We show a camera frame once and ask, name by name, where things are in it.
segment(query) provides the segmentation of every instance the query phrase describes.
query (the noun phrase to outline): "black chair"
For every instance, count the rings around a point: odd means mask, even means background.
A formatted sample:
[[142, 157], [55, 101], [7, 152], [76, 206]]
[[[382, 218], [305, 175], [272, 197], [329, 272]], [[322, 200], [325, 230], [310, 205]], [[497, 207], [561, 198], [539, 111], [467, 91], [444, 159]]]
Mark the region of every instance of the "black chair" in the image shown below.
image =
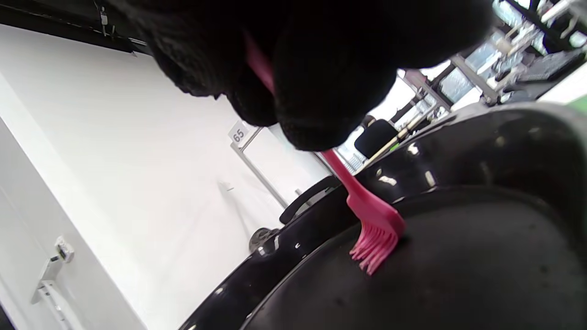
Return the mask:
[[357, 138], [355, 148], [369, 159], [396, 137], [397, 133], [396, 128], [387, 120], [376, 120]]

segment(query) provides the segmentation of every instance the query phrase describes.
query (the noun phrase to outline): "white cabinet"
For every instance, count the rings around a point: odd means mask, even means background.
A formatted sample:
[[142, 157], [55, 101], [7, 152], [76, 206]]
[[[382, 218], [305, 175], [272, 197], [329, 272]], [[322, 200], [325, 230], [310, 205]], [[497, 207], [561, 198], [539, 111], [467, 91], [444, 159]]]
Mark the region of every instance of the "white cabinet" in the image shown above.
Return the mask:
[[31, 304], [61, 235], [75, 248], [55, 279], [80, 322], [72, 330], [145, 329], [0, 121], [0, 302], [17, 330], [63, 329], [52, 306], [44, 300]]

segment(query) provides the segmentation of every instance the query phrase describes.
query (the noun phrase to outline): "pink pastry brush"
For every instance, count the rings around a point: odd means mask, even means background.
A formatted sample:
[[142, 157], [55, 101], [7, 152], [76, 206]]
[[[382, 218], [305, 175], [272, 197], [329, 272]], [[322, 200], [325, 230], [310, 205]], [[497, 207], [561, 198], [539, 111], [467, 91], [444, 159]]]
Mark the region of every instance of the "pink pastry brush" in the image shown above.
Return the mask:
[[[247, 62], [269, 91], [275, 94], [273, 68], [249, 33], [245, 31]], [[397, 210], [365, 189], [353, 177], [333, 150], [322, 153], [349, 192], [349, 208], [361, 221], [359, 240], [350, 251], [353, 260], [362, 260], [360, 267], [372, 275], [397, 245], [406, 224]]]

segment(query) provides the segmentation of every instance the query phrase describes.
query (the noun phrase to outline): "ceiling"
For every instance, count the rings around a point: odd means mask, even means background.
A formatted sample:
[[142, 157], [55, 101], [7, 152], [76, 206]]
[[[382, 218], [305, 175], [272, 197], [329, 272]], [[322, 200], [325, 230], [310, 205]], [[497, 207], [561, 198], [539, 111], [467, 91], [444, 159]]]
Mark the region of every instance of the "ceiling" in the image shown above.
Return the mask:
[[104, 0], [0, 0], [0, 24], [125, 52], [149, 53], [124, 15]]

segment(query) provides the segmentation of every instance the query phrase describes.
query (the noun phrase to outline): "brush bristles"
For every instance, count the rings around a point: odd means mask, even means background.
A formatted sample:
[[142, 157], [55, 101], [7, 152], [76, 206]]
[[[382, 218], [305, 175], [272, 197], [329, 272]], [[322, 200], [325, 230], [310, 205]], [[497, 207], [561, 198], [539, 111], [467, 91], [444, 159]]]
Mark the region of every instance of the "brush bristles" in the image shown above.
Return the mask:
[[359, 240], [350, 254], [353, 260], [362, 260], [359, 265], [361, 270], [366, 267], [367, 274], [373, 275], [396, 245], [396, 233], [362, 222]]

